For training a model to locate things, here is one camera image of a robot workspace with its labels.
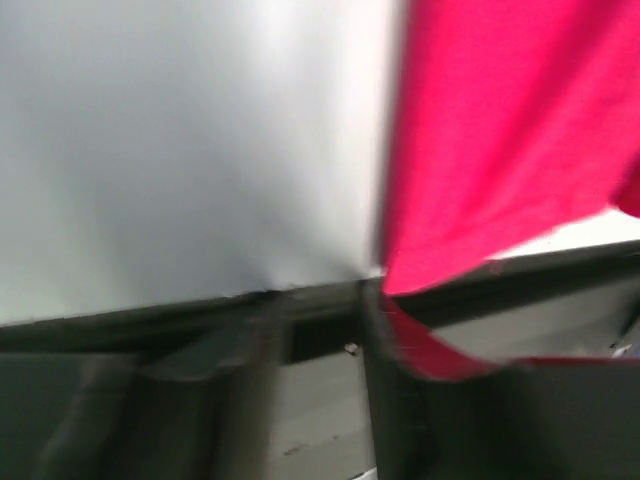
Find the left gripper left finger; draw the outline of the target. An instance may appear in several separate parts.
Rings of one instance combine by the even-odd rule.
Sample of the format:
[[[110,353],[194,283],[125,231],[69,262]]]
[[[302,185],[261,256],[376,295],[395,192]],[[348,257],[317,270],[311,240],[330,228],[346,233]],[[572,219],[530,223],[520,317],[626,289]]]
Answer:
[[[1,330],[5,479],[261,479],[283,302],[259,295]]]

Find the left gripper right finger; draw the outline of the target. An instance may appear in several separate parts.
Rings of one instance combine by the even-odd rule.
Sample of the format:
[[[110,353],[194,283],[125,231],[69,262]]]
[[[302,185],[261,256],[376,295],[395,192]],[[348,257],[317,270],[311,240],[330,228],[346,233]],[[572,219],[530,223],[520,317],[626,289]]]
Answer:
[[[635,479],[639,362],[531,358],[493,366],[360,290],[381,479]]]

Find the red t shirt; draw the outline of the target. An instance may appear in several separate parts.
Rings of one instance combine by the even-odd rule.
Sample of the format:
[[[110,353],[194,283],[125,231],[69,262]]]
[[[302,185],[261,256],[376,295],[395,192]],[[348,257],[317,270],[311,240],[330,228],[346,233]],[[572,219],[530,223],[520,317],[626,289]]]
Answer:
[[[482,375],[394,298],[606,208],[638,215],[638,3],[411,2],[389,171],[400,356],[431,379]]]

